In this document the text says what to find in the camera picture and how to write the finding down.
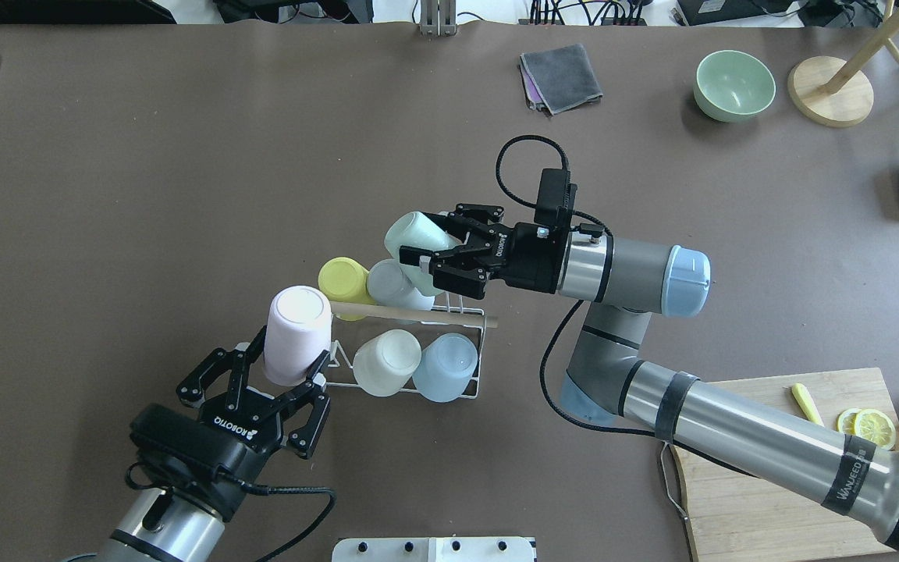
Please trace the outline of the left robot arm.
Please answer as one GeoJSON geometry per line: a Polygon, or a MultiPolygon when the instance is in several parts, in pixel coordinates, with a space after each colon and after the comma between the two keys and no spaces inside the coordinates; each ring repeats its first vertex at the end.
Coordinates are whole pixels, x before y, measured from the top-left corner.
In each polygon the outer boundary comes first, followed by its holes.
{"type": "Polygon", "coordinates": [[[214,349],[177,387],[179,401],[197,410],[189,418],[159,404],[146,406],[130,425],[137,446],[137,482],[125,483],[136,501],[95,553],[82,561],[206,561],[247,496],[324,495],[327,504],[307,529],[275,548],[271,560],[300,543],[336,504],[321,486],[267,486],[257,479],[271,456],[288,450],[309,459],[317,447],[331,398],[324,370],[329,346],[311,353],[297,386],[271,396],[247,383],[265,352],[267,331],[235,349],[214,349]]]}

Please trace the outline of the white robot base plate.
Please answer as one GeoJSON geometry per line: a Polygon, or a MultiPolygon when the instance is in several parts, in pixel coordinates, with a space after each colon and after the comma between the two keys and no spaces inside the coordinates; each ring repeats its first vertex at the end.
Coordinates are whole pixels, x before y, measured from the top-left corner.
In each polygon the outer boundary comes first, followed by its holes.
{"type": "Polygon", "coordinates": [[[534,538],[452,536],[346,538],[332,549],[332,561],[536,561],[534,538]]]}

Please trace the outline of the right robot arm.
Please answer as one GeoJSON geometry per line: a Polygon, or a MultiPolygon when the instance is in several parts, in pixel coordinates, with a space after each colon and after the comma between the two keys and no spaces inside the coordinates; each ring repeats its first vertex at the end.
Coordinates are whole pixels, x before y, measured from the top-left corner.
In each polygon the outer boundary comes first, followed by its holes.
{"type": "MultiPolygon", "coordinates": [[[[385,243],[422,289],[482,299],[486,284],[557,294],[588,304],[565,370],[579,411],[561,409],[592,431],[606,420],[636,423],[636,433],[679,446],[714,464],[759,478],[870,527],[899,551],[899,450],[867,437],[827,429],[764,406],[699,377],[640,356],[653,315],[692,318],[714,285],[709,257],[679,245],[615,237],[602,221],[568,204],[535,204],[535,219],[506,226],[503,210],[460,205],[446,213],[410,212],[385,243]]],[[[745,343],[747,355],[810,351],[764,334],[786,304],[807,304],[819,350],[813,357],[866,359],[874,354],[899,367],[899,254],[878,258],[867,247],[852,256],[785,251],[784,263],[752,259],[753,271],[727,272],[721,285],[749,334],[729,333],[711,351],[745,343]]]]}

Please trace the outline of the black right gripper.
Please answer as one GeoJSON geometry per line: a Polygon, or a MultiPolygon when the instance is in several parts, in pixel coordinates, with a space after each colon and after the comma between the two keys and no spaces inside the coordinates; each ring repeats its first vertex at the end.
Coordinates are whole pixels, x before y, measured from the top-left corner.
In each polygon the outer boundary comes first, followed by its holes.
{"type": "Polygon", "coordinates": [[[424,272],[485,270],[490,279],[513,288],[556,293],[570,229],[525,222],[507,227],[500,224],[502,217],[503,207],[495,205],[457,204],[449,212],[431,213],[429,220],[464,244],[442,250],[400,245],[397,259],[424,272]],[[545,237],[539,236],[542,229],[545,237]]]}

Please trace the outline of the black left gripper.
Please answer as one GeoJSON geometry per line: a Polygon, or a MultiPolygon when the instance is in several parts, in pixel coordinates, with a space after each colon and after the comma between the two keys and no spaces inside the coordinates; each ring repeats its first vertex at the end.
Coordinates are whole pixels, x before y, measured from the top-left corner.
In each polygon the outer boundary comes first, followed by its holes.
{"type": "Polygon", "coordinates": [[[267,326],[247,342],[243,350],[215,348],[179,384],[179,402],[197,410],[197,420],[239,440],[259,454],[275,454],[288,448],[302,459],[310,459],[322,436],[331,409],[324,370],[331,353],[324,350],[311,363],[302,384],[284,394],[285,401],[247,387],[250,367],[263,354],[267,326]],[[207,388],[229,372],[227,393],[204,397],[207,388]],[[303,409],[310,408],[303,426],[284,430],[303,409]]]}

